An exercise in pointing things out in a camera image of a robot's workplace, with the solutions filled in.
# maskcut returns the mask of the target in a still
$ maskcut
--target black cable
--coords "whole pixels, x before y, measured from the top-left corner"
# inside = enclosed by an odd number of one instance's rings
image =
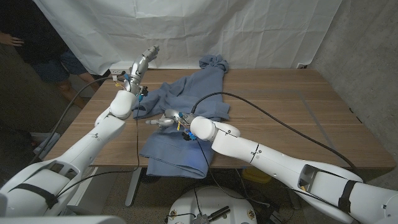
[[[136,170],[138,170],[138,168],[139,168],[139,154],[138,154],[138,113],[139,113],[139,110],[137,111],[137,116],[136,116],[136,118],[134,118],[134,119],[136,120],[136,129],[137,129],[137,160],[138,160],[138,165],[137,165],[137,167],[134,168],[134,170],[132,170],[132,171],[109,171],[109,172],[103,172],[103,173],[100,173],[100,174],[95,174],[95,175],[88,176],[88,177],[86,177],[86,178],[84,178],[84,179],[81,179],[81,180],[79,180],[78,182],[72,184],[71,186],[67,187],[65,190],[63,190],[62,192],[60,192],[60,193],[57,195],[57,198],[58,198],[59,196],[61,196],[61,194],[65,193],[67,190],[71,189],[72,187],[76,186],[77,184],[82,183],[83,181],[85,181],[85,180],[87,180],[87,179],[90,179],[90,178],[93,178],[93,177],[96,177],[96,176],[99,176],[99,175],[103,175],[103,174],[127,173],[127,172],[135,172]]]
[[[252,202],[256,202],[256,203],[259,203],[259,204],[261,204],[261,205],[266,205],[267,207],[270,207],[270,204],[269,204],[269,203],[259,202],[259,201],[257,201],[257,200],[254,200],[253,198],[249,197],[248,193],[246,192],[246,187],[244,186],[243,178],[242,178],[241,174],[239,173],[239,171],[238,171],[237,169],[235,169],[235,171],[236,171],[236,173],[238,174],[239,178],[241,179],[241,183],[242,183],[242,187],[243,187],[245,196],[246,196],[250,201],[252,201]]]
[[[313,194],[308,194],[308,193],[306,193],[306,192],[302,192],[301,190],[291,189],[290,187],[283,187],[283,188],[286,188],[286,189],[289,189],[289,190],[293,190],[294,192],[297,192],[297,193],[300,193],[300,194],[304,194],[304,195],[306,195],[306,196],[308,196],[308,197],[317,199],[317,200],[319,200],[319,201],[321,201],[321,202],[323,202],[323,203],[325,203],[325,204],[327,204],[327,205],[330,205],[330,206],[332,206],[332,207],[334,207],[334,208],[337,208],[338,210],[340,209],[340,208],[337,207],[336,205],[333,205],[332,203],[330,203],[330,202],[328,202],[328,201],[326,201],[326,200],[324,200],[324,199],[322,199],[322,198],[320,198],[320,197],[318,197],[318,196],[315,196],[315,195],[313,195]]]
[[[294,209],[292,209],[293,210],[293,212],[292,212],[292,214],[290,215],[290,217],[287,219],[287,220],[284,220],[282,223],[285,223],[285,224],[287,224],[291,219],[292,219],[292,217],[294,216]]]
[[[95,174],[95,175],[88,176],[88,177],[86,177],[86,178],[84,178],[84,179],[81,179],[81,180],[79,180],[78,182],[72,184],[71,186],[67,187],[65,190],[61,191],[61,192],[57,195],[57,198],[59,198],[59,196],[61,196],[61,195],[62,195],[63,193],[65,193],[67,190],[71,189],[72,187],[76,186],[77,184],[82,183],[83,181],[85,181],[85,180],[87,180],[87,179],[90,179],[90,178],[93,178],[93,177],[96,177],[96,176],[99,176],[99,175],[103,175],[103,174],[127,173],[127,172],[134,172],[135,170],[136,170],[136,169],[134,169],[133,171],[109,171],[109,172],[103,172],[103,173],[100,173],[100,174]]]
[[[290,129],[291,131],[297,133],[298,135],[300,135],[300,136],[302,136],[302,137],[304,137],[304,138],[310,140],[311,142],[314,142],[315,144],[318,144],[319,146],[322,146],[322,147],[324,147],[325,149],[329,150],[330,152],[336,154],[338,157],[342,158],[349,166],[351,166],[351,167],[353,168],[353,172],[354,172],[356,175],[358,175],[361,179],[363,179],[363,178],[359,175],[359,172],[358,172],[358,169],[356,168],[356,166],[355,166],[349,159],[347,159],[345,156],[343,156],[341,153],[339,153],[338,151],[332,149],[331,147],[329,147],[329,146],[327,146],[327,145],[325,145],[325,144],[323,144],[323,143],[318,142],[318,141],[315,140],[315,139],[312,139],[312,138],[308,137],[307,135],[301,133],[300,131],[297,131],[296,129],[290,127],[289,125],[287,125],[287,124],[285,124],[285,123],[279,121],[279,120],[278,120],[276,117],[274,117],[273,115],[269,114],[268,112],[264,111],[264,110],[261,109],[260,107],[256,106],[254,103],[251,103],[250,101],[248,101],[248,100],[246,100],[246,99],[244,99],[244,98],[242,98],[242,97],[240,97],[240,96],[236,96],[236,95],[234,95],[234,94],[232,94],[232,93],[226,93],[226,92],[211,93],[211,94],[209,94],[209,95],[206,95],[206,96],[202,97],[200,100],[198,100],[198,101],[195,103],[195,105],[193,105],[193,108],[192,108],[192,110],[191,110],[191,114],[194,114],[194,113],[195,113],[195,110],[196,110],[198,104],[199,104],[201,101],[203,101],[204,99],[206,99],[206,98],[208,98],[208,97],[211,97],[211,96],[214,96],[214,95],[219,95],[219,94],[232,96],[232,97],[235,97],[235,98],[237,98],[237,99],[240,99],[240,100],[242,100],[242,101],[244,101],[244,102],[250,104],[251,106],[255,107],[257,110],[263,112],[265,115],[267,115],[268,117],[272,118],[274,121],[278,122],[279,124],[285,126],[286,128]]]
[[[43,147],[42,147],[42,148],[40,149],[40,151],[36,154],[36,156],[29,162],[28,166],[31,165],[31,164],[33,164],[33,163],[37,160],[37,158],[39,158],[40,154],[44,151],[45,147],[49,144],[49,142],[50,142],[50,140],[52,139],[52,137],[54,136],[54,134],[55,134],[57,128],[60,126],[60,123],[61,123],[62,119],[63,119],[63,118],[65,117],[65,115],[67,114],[68,110],[72,107],[73,102],[74,102],[75,99],[79,96],[79,94],[80,94],[83,90],[85,90],[87,87],[89,87],[91,84],[96,83],[96,82],[100,82],[100,81],[102,81],[102,80],[111,79],[111,78],[112,78],[112,77],[104,77],[104,78],[99,78],[99,79],[97,79],[97,80],[94,80],[94,81],[90,82],[89,84],[85,85],[82,89],[80,89],[80,90],[76,93],[75,97],[73,97],[73,99],[69,102],[68,106],[67,106],[67,107],[65,108],[65,110],[63,111],[63,113],[62,113],[60,119],[58,120],[58,122],[57,122],[56,125],[54,126],[54,128],[53,128],[53,130],[52,130],[50,136],[47,138],[47,140],[46,140],[46,142],[44,143]]]
[[[199,207],[199,200],[198,200],[197,191],[196,191],[195,188],[193,188],[193,191],[194,191],[194,193],[195,193],[195,198],[197,199],[197,205],[198,205],[199,214],[201,215],[201,210],[200,210],[200,207]]]
[[[196,218],[197,216],[193,213],[185,213],[185,214],[180,214],[180,215],[166,215],[167,217],[177,217],[177,216],[182,216],[182,215],[193,215],[194,218]]]
[[[245,199],[245,200],[253,200],[253,199],[251,199],[250,197],[247,196],[246,188],[245,188],[245,187],[244,187],[244,190],[245,190],[245,193],[246,193],[246,197],[235,197],[235,196],[233,196],[233,195],[230,195],[227,191],[225,191],[225,190],[221,187],[220,184],[218,184],[217,180],[215,179],[215,177],[214,177],[214,175],[213,175],[213,173],[212,173],[212,171],[211,171],[211,169],[210,169],[209,162],[208,162],[208,160],[207,160],[207,158],[206,158],[206,155],[205,155],[205,152],[203,151],[203,148],[202,148],[201,145],[200,145],[200,142],[198,141],[198,139],[196,139],[196,141],[197,141],[198,144],[199,144],[201,153],[203,154],[203,157],[204,157],[205,160],[206,160],[206,164],[207,164],[209,173],[210,173],[211,177],[213,178],[214,182],[216,183],[216,185],[217,185],[226,195],[228,195],[228,196],[230,196],[230,197],[232,197],[232,198],[235,198],[235,199]],[[264,205],[264,204],[265,204],[265,205],[269,205],[268,203],[264,203],[264,202],[257,202],[257,203],[260,203],[260,204],[263,204],[263,205]]]

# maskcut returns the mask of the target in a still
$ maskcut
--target white curtain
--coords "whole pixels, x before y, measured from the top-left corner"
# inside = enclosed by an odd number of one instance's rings
[[[34,0],[83,65],[102,75],[159,44],[154,68],[309,64],[341,0]]]

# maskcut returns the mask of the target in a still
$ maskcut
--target black band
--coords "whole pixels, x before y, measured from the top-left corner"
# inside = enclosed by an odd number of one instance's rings
[[[351,195],[351,192],[353,191],[354,185],[356,183],[358,183],[358,181],[347,181],[347,184],[344,187],[343,194],[341,194],[341,197],[338,199],[338,208],[343,212],[351,212],[351,202],[349,200],[349,196]]]
[[[250,163],[253,161],[253,159],[254,159],[254,156],[255,156],[255,155],[256,155],[256,153],[257,153],[257,149],[259,149],[259,146],[260,146],[260,144],[257,144],[256,151],[253,153],[253,157],[251,158],[251,160],[250,160]]]
[[[51,209],[56,203],[58,203],[58,199],[54,194],[51,194],[50,192],[41,189],[40,187],[36,187],[34,185],[19,184],[17,187],[14,187],[11,190],[14,189],[24,189],[33,193],[37,193],[38,195],[42,196],[45,199],[45,203],[47,204],[47,206],[49,206],[49,209]]]

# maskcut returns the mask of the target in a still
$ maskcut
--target yellow component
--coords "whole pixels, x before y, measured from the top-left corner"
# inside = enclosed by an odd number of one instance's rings
[[[271,180],[271,176],[264,173],[263,171],[255,168],[249,167],[243,170],[242,173],[243,178],[246,180],[251,180],[257,183],[266,184]]]

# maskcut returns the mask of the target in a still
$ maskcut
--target blue connector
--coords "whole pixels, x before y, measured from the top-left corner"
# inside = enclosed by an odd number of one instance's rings
[[[192,134],[192,132],[189,132],[188,134],[189,134],[189,138],[190,138],[190,139],[192,139],[192,140],[195,140],[195,139],[196,139],[196,137]]]

